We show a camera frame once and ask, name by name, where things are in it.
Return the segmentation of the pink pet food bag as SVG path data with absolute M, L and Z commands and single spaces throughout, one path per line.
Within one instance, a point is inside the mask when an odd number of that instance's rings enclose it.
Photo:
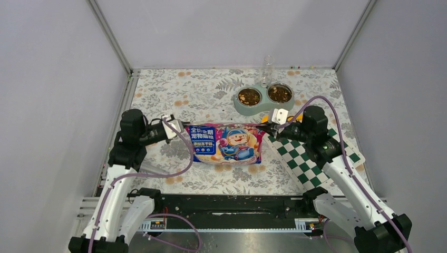
M 205 123 L 186 126 L 194 162 L 214 165 L 261 163 L 265 131 L 253 123 Z

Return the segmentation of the orange plastic scoop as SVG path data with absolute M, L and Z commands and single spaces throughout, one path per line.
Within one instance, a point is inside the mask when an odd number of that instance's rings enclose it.
M 287 121 L 291 121 L 292 119 L 293 119 L 293 116 L 289 116 L 289 117 L 287 118 Z M 295 119 L 295 122 L 302 122 L 302 119 L 303 119 L 303 115 L 300 114 L 300 115 Z M 269 120 L 269 116 L 265 116 L 265 117 L 262 118 L 261 123 L 267 123 L 268 120 Z

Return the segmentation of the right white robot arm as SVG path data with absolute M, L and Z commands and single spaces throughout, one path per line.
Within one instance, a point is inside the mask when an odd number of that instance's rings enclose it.
M 397 215 L 358 175 L 346 155 L 344 141 L 329 135 L 328 118 L 321 107 L 305 107 L 301 121 L 289 119 L 287 110 L 273 109 L 268 122 L 257 128 L 276 140 L 300 142 L 310 160 L 335 182 L 351 204 L 346 207 L 318 187 L 305 193 L 304 214 L 320 214 L 335 223 L 352 238 L 358 252 L 411 251 L 409 217 Z

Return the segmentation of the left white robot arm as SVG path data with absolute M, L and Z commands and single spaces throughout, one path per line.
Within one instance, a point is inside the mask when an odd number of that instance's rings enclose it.
M 109 153 L 108 169 L 98 204 L 79 237 L 70 239 L 69 252 L 128 252 L 129 244 L 146 216 L 163 212 L 162 200 L 140 193 L 126 215 L 122 214 L 131 184 L 140 176 L 146 147 L 171 141 L 182 132 L 174 115 L 148 121 L 139 109 L 121 114 L 119 130 Z

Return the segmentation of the green double pet bowl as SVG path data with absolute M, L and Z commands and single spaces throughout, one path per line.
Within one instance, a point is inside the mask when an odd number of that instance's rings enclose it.
M 266 87 L 257 84 L 240 88 L 232 100 L 239 114 L 252 116 L 271 109 L 290 111 L 295 103 L 295 93 L 284 83 L 273 83 Z

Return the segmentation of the green white checkerboard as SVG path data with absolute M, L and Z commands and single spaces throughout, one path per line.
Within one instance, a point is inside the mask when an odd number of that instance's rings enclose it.
M 336 125 L 329 123 L 329 136 L 339 141 L 336 130 Z M 272 153 L 291 176 L 292 181 L 303 193 L 317 187 L 323 187 L 333 196 L 344 196 L 337 184 L 316 163 L 310 160 L 304 146 L 300 142 L 286 139 L 278 141 L 268 134 L 263 136 L 263 141 L 269 146 Z M 345 140 L 345 151 L 358 175 L 370 185 L 364 168 L 365 158 L 356 147 L 356 144 Z

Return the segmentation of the grey metal cylinder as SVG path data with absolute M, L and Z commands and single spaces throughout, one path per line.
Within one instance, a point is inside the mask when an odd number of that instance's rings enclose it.
M 147 165 L 147 166 L 141 166 L 140 168 L 140 172 L 141 173 L 145 173 L 145 174 L 149 174 L 149 175 L 155 175 L 155 176 L 163 176 L 163 175 L 168 175 L 168 171 L 152 166 L 152 165 Z

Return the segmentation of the clear plastic bottle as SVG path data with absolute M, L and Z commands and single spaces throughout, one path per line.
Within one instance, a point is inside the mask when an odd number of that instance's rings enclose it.
M 275 69 L 275 58 L 271 55 L 265 56 L 260 71 L 260 79 L 259 79 L 260 85 L 262 87 L 267 87 L 272 83 L 274 69 Z

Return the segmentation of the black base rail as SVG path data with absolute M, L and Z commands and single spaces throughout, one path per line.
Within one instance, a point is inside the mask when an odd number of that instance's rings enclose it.
M 313 232 L 324 218 L 301 196 L 163 194 L 140 232 Z

